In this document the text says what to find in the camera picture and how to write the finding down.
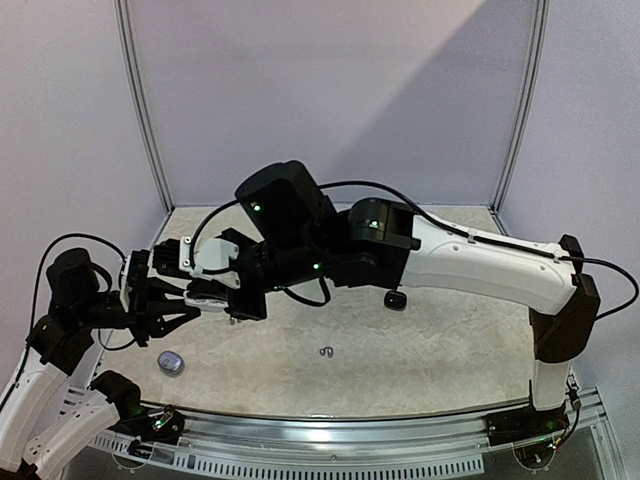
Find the white oval charging case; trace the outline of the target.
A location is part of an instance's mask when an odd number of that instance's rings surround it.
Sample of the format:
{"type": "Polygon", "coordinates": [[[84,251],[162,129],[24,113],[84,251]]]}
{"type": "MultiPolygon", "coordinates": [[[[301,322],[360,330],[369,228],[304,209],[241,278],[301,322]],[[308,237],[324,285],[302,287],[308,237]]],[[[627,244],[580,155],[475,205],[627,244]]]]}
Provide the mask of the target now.
{"type": "Polygon", "coordinates": [[[201,312],[220,313],[224,312],[228,304],[224,300],[216,298],[195,298],[185,293],[183,295],[184,303],[187,306],[197,308],[201,312]]]}

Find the silver blue charging case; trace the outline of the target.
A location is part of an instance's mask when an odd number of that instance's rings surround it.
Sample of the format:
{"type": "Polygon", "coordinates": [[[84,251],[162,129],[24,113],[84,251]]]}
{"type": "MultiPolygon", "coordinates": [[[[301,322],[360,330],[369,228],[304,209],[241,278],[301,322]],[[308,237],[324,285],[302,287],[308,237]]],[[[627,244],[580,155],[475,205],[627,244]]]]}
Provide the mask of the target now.
{"type": "Polygon", "coordinates": [[[184,359],[173,351],[163,351],[157,358],[160,371],[168,376],[179,376],[185,370],[184,359]]]}

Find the glossy black earbud charging case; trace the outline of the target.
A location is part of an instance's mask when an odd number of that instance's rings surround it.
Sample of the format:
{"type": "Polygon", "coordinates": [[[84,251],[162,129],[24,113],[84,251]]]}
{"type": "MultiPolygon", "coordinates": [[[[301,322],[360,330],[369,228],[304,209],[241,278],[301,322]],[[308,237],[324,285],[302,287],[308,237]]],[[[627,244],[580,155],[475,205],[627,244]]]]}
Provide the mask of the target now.
{"type": "Polygon", "coordinates": [[[392,311],[402,312],[407,306],[407,296],[405,293],[395,290],[387,291],[384,295],[384,306],[392,311]]]}

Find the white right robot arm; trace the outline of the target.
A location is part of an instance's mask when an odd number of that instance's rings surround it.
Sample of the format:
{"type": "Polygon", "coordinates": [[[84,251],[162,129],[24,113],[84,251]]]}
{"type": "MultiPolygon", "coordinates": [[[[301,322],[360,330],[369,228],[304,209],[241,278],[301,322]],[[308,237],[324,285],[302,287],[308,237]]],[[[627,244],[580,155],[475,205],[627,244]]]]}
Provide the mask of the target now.
{"type": "Polygon", "coordinates": [[[570,364],[600,307],[575,238],[539,245],[459,227],[401,196],[337,211],[296,160],[254,173],[235,197],[262,239],[238,239],[232,316],[262,320],[269,292],[325,278],[337,287],[434,287],[520,304],[529,310],[535,363],[531,403],[518,412],[517,427],[537,436],[554,422],[570,364]]]}

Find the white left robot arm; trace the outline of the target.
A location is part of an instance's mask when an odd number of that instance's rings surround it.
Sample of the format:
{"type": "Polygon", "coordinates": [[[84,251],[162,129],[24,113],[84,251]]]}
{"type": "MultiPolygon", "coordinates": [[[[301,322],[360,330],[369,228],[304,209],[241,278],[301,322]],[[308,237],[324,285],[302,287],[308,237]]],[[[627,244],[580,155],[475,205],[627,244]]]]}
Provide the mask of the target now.
{"type": "Polygon", "coordinates": [[[31,328],[13,381],[1,401],[1,476],[52,479],[97,435],[112,429],[133,437],[132,450],[145,443],[177,444],[185,419],[173,406],[141,404],[140,387],[107,370],[91,381],[71,412],[40,434],[34,426],[56,391],[93,346],[93,331],[128,330],[145,347],[196,319],[183,290],[147,274],[149,253],[133,253],[125,263],[124,290],[84,248],[59,254],[47,268],[48,312],[31,328]]]}

